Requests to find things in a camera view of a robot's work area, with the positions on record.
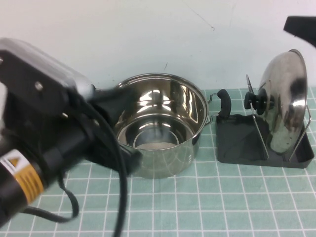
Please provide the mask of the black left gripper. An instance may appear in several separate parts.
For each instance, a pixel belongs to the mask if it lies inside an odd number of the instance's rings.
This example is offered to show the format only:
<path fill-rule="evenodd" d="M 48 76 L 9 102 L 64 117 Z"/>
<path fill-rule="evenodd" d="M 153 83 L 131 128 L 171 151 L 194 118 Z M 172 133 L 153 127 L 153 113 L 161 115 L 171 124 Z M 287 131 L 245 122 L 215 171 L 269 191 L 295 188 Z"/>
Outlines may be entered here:
<path fill-rule="evenodd" d="M 97 105 L 103 109 L 124 109 L 138 98 L 130 87 L 97 91 Z M 104 116 L 78 94 L 71 94 L 67 118 L 54 118 L 45 133 L 48 143 L 43 152 L 49 173 L 62 173 L 83 158 L 111 168 L 119 177 L 134 174 L 141 165 L 142 154 L 119 145 Z"/>

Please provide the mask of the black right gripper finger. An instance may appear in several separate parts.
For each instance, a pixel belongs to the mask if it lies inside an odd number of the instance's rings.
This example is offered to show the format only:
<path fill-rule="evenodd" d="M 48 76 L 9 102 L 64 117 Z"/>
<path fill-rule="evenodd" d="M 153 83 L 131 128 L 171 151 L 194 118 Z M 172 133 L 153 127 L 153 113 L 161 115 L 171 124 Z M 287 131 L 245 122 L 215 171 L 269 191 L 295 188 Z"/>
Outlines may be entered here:
<path fill-rule="evenodd" d="M 283 30 L 316 47 L 315 16 L 288 16 Z"/>

